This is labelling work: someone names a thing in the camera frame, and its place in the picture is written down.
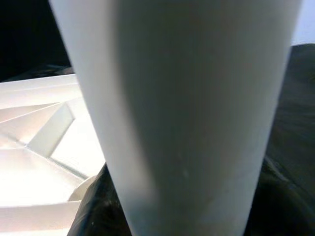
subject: white cylinder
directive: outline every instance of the white cylinder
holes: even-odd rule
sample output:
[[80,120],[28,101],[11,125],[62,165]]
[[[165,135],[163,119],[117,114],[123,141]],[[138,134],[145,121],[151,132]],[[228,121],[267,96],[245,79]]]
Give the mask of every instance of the white cylinder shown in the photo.
[[133,235],[242,235],[300,1],[50,2]]

